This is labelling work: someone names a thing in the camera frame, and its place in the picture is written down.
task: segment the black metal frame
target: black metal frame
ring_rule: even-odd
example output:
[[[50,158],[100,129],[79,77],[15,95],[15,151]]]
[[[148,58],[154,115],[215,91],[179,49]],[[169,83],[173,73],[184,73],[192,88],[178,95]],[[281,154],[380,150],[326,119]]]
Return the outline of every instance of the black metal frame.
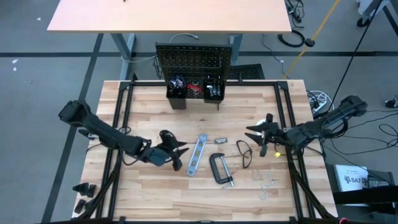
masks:
[[[130,111],[131,107],[131,101],[132,101],[132,91],[134,86],[165,86],[165,83],[162,81],[159,82],[136,82],[136,77],[134,76],[132,81],[127,83],[127,82],[121,82],[120,87],[119,87],[119,94],[118,94],[118,99],[116,101],[116,109],[115,109],[115,115],[113,119],[113,127],[116,128],[118,121],[119,121],[119,114],[120,114],[120,109],[121,109],[121,102],[122,102],[122,97],[123,97],[123,92],[124,90],[129,87],[129,92],[127,94],[127,102],[126,102],[126,111]],[[292,107],[292,102],[290,99],[290,93],[289,93],[289,86],[287,84],[287,81],[248,81],[248,82],[243,82],[242,80],[228,80],[227,81],[227,86],[273,86],[275,90],[275,97],[277,101],[277,107],[278,107],[278,112],[279,112],[279,117],[280,117],[280,125],[281,128],[286,128],[286,120],[284,117],[284,109],[282,105],[282,98],[280,96],[280,89],[284,91],[285,95],[285,101],[287,105],[287,111],[289,114],[289,119],[291,126],[295,126],[295,117],[294,117],[294,112],[293,112],[293,107]],[[129,119],[129,113],[124,114],[124,119],[123,119],[123,126],[127,126]],[[108,149],[108,153],[106,156],[106,161],[105,161],[105,167],[104,167],[104,174],[103,174],[103,184],[105,183],[108,175],[109,175],[109,170],[111,168],[111,160],[112,160],[112,149]],[[289,172],[290,174],[292,173],[292,170],[295,169],[294,165],[294,160],[293,160],[293,155],[290,149],[286,148],[286,156],[287,156],[287,163],[289,167]],[[303,181],[308,184],[308,179],[307,179],[307,173],[305,171],[305,164],[303,157],[298,158],[298,164],[300,167],[300,173],[303,178]],[[116,196],[118,192],[118,181],[119,181],[119,175],[116,177],[116,180],[114,181],[114,185],[111,191],[111,198],[110,198],[110,204],[109,204],[109,209],[108,209],[108,215],[107,218],[113,219],[113,212],[115,208],[115,203],[116,203]],[[300,194],[299,194],[299,188],[297,186],[297,181],[290,175],[290,181],[292,183],[292,190],[293,190],[293,196],[294,196],[294,201],[295,201],[295,207],[297,211],[297,218],[302,218],[303,217],[303,211],[302,211],[302,206],[301,206],[301,199],[300,199]],[[308,205],[308,212],[310,215],[310,218],[315,218],[315,212],[313,209],[313,205],[310,203],[308,197],[306,196],[307,199],[307,205]],[[100,202],[98,208],[97,208],[97,213],[96,213],[96,218],[101,218],[101,214],[103,211],[103,201]],[[289,221],[284,221],[284,222],[252,222],[252,221],[247,221],[247,222],[233,222],[235,224],[243,224],[243,223],[263,223],[263,224],[288,224],[288,223],[296,223],[296,218],[295,217],[289,217]],[[200,222],[124,222],[124,223],[133,223],[133,224],[140,224],[140,223],[145,223],[145,224],[152,224],[152,223],[163,223],[163,224],[171,224],[171,223],[178,223],[178,224],[192,224],[192,223],[200,223]],[[232,222],[211,222],[211,223],[232,223]]]

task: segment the wooden workbench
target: wooden workbench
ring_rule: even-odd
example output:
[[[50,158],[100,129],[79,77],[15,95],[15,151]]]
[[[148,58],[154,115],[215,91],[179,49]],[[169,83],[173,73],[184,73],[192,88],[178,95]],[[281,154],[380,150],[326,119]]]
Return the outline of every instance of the wooden workbench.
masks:
[[[291,32],[283,0],[61,0],[48,30]]]
[[[296,122],[299,124],[312,120],[304,82],[289,80],[288,83]],[[106,81],[99,99],[97,115],[108,124],[113,120],[119,84],[119,81]],[[126,96],[122,103],[119,127],[123,120],[125,100]],[[284,111],[286,122],[290,124],[285,104]],[[273,146],[269,146],[266,157],[259,157],[260,148],[244,135],[246,126],[255,125],[267,113],[272,113],[274,121],[279,122],[274,88],[271,86],[227,86],[219,111],[215,105],[205,104],[201,100],[187,100],[186,110],[172,110],[165,97],[165,86],[135,86],[128,122],[132,129],[130,134],[151,139],[156,145],[160,143],[159,131],[168,129],[178,140],[188,142],[190,150],[181,157],[183,167],[178,172],[173,171],[171,164],[162,167],[143,162],[129,167],[123,165],[115,220],[125,216],[127,220],[144,221],[287,221],[289,216],[295,216],[286,157],[275,158]],[[186,175],[187,164],[200,133],[207,133],[208,140],[196,175],[189,177]],[[227,144],[213,143],[215,138],[222,137],[228,138]],[[242,157],[235,145],[240,139],[248,142],[254,151],[248,169],[242,168]],[[95,144],[98,141],[91,141],[89,146]],[[310,146],[319,149],[317,143],[313,142]],[[284,152],[283,147],[278,147],[278,150]],[[88,152],[81,183],[101,185],[106,152],[103,146]],[[222,185],[215,182],[208,161],[215,152],[226,154],[225,160],[232,173],[234,187],[222,189]],[[125,158],[127,162],[132,161],[127,156]],[[304,160],[310,188],[326,209],[337,215],[322,156],[306,150]],[[261,172],[266,184],[269,183],[267,173],[271,172],[274,184],[267,189],[267,200],[259,199],[259,196],[264,195],[260,188],[262,181],[252,179],[254,170]],[[308,209],[301,189],[300,194],[307,217]],[[110,190],[104,204],[105,213],[108,211],[109,196]],[[90,200],[78,195],[76,202],[81,198]]]

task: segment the table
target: table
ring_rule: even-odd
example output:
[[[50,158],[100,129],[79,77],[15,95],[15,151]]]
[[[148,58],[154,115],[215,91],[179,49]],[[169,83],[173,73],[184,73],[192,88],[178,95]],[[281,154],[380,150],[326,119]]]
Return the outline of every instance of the table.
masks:
[[[160,81],[136,82],[151,85]],[[110,125],[121,83],[126,84],[121,81],[106,81],[99,99],[96,114]],[[287,84],[297,124],[312,120],[304,82],[289,80]],[[255,125],[267,113],[272,113],[274,121],[280,122],[273,87],[227,86],[225,99],[217,111],[216,105],[205,104],[201,100],[187,100],[186,110],[173,110],[165,97],[165,86],[148,85],[134,86],[132,91],[128,121],[128,126],[132,129],[130,134],[152,139],[156,145],[160,143],[159,131],[168,129],[178,140],[187,142],[190,150],[181,157],[183,167],[178,172],[173,171],[171,164],[156,167],[153,164],[137,162],[133,166],[122,166],[113,215],[115,220],[125,216],[127,220],[141,221],[287,221],[290,216],[297,215],[286,156],[275,158],[273,147],[269,146],[266,157],[259,157],[260,148],[244,135],[247,132],[246,126]],[[282,102],[289,124],[287,105],[285,100]],[[120,116],[124,114],[125,103],[126,94]],[[208,140],[196,175],[189,177],[186,174],[187,164],[201,133],[207,133]],[[215,138],[222,137],[228,138],[227,144],[213,143]],[[242,169],[242,158],[235,145],[237,140],[246,141],[254,151],[248,169]],[[89,146],[95,144],[98,141],[90,141]],[[316,142],[311,143],[310,147],[320,149]],[[277,149],[284,152],[283,147],[278,146]],[[235,187],[222,189],[222,185],[215,182],[208,161],[210,154],[215,152],[226,154],[225,160],[234,178]],[[81,183],[101,185],[106,153],[107,149],[103,146],[88,152]],[[126,157],[126,160],[130,162],[132,158]],[[311,190],[326,209],[337,216],[322,156],[307,150],[304,161]],[[262,182],[252,179],[254,170],[261,172],[266,184],[269,183],[267,173],[271,171],[274,184],[267,189],[267,200],[259,200],[259,196],[263,194],[260,188]],[[104,211],[108,211],[110,192],[111,190],[105,199]],[[304,194],[301,190],[299,192],[304,216],[308,217]],[[78,195],[76,203],[81,198],[89,201]]]
[[[110,33],[121,56],[131,59],[135,35],[121,33],[229,33],[233,65],[243,33],[291,32],[284,0],[61,0],[49,31]],[[123,62],[120,79],[128,76]]]

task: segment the table leg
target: table leg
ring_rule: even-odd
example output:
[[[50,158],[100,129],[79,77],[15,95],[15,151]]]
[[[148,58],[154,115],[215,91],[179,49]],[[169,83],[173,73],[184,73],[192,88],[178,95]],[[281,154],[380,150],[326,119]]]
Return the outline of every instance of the table leg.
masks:
[[[130,34],[127,43],[124,41],[124,37],[122,34],[111,34],[112,39],[116,46],[118,47],[120,54],[123,59],[131,60],[131,52],[134,47],[134,43],[136,40],[135,34]],[[130,72],[130,63],[122,61],[122,68],[120,70],[119,80],[127,80]]]
[[[239,50],[242,44],[243,34],[232,34],[229,37],[229,44],[232,45],[232,65],[238,64]]]

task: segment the gray floor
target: gray floor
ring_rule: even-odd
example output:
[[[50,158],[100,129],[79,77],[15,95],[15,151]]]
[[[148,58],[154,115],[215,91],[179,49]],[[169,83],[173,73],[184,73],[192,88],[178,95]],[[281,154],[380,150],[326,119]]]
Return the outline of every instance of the gray floor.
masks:
[[[311,37],[327,14],[333,1],[305,0],[306,16],[302,31]],[[49,33],[46,28],[58,1],[0,1],[0,52],[92,52],[96,34]],[[388,5],[391,14],[396,12]],[[364,29],[356,27],[359,19],[354,0],[341,1],[320,33],[312,52],[352,52]],[[136,52],[154,52],[155,42],[168,42],[173,34],[138,34]],[[227,44],[228,36],[199,34],[200,40],[178,37],[176,42]],[[244,36],[241,51],[267,51],[261,44],[261,34]],[[299,52],[282,45],[275,34],[267,34],[265,43],[276,52]],[[101,52],[116,52],[110,35],[105,35]],[[398,36],[381,12],[374,20],[359,51],[398,51]],[[279,57],[285,70],[294,57]],[[347,95],[359,95],[368,102],[370,110],[384,110],[384,100],[397,93],[397,57],[357,57],[336,98],[339,102]],[[38,223],[42,219],[69,127],[59,121],[58,112],[68,100],[77,99],[88,68],[89,57],[0,57],[0,129],[3,145],[0,158],[0,220],[3,223]],[[322,90],[333,96],[349,62],[349,57],[303,57],[290,74],[304,79],[307,89]],[[240,57],[239,63],[261,63],[266,79],[281,78],[280,63],[272,57]],[[97,59],[86,97],[96,109],[103,80],[119,78],[121,60],[118,57]],[[134,64],[132,72],[139,79],[155,79],[152,62]],[[386,115],[372,112],[350,121],[362,123]],[[395,124],[393,116],[349,130],[350,136],[368,136],[390,141],[393,137],[378,130],[382,123]],[[354,152],[384,147],[379,142],[339,138],[336,146],[342,151]],[[76,193],[71,191],[79,183],[87,139],[76,135],[52,220],[68,220],[73,210]],[[381,152],[345,156],[350,161],[373,170],[396,172],[396,148]],[[347,164],[342,158],[328,153],[330,164]],[[352,215],[339,207],[340,215]]]

